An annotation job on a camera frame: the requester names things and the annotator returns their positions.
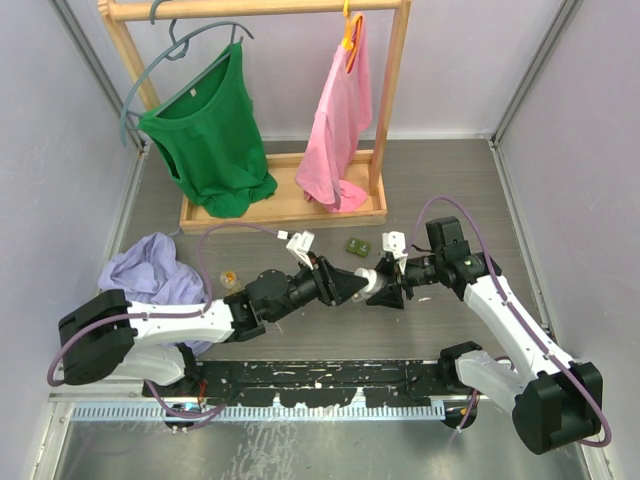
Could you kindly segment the white pill bottle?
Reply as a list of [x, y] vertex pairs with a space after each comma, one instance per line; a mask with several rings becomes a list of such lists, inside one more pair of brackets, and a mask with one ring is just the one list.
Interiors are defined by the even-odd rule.
[[366, 285], [359, 290], [359, 298], [368, 299], [379, 293], [386, 285], [386, 276], [370, 268], [358, 268], [354, 274], [366, 280]]

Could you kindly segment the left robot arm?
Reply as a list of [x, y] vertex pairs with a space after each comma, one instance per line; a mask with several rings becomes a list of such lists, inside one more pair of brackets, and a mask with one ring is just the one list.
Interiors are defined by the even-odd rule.
[[245, 342], [312, 301], [338, 306], [368, 286], [363, 271], [336, 268], [319, 256], [295, 275], [266, 270], [211, 304], [149, 305], [108, 290], [59, 321], [61, 350], [47, 378], [53, 386], [77, 386], [120, 376], [188, 396], [200, 384], [190, 343]]

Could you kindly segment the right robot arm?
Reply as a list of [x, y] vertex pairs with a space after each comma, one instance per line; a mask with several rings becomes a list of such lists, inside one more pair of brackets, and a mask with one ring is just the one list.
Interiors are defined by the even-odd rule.
[[516, 433], [534, 454], [597, 435], [604, 426], [603, 379], [590, 362], [560, 348], [523, 309], [497, 264], [474, 253], [455, 217], [427, 222], [428, 255], [409, 258], [405, 236], [382, 236], [384, 256], [373, 269], [359, 268], [366, 281], [357, 298], [369, 306], [401, 309], [417, 287], [440, 284], [489, 328], [510, 360], [504, 366], [468, 341], [441, 351], [438, 379], [444, 390], [470, 388], [510, 414]]

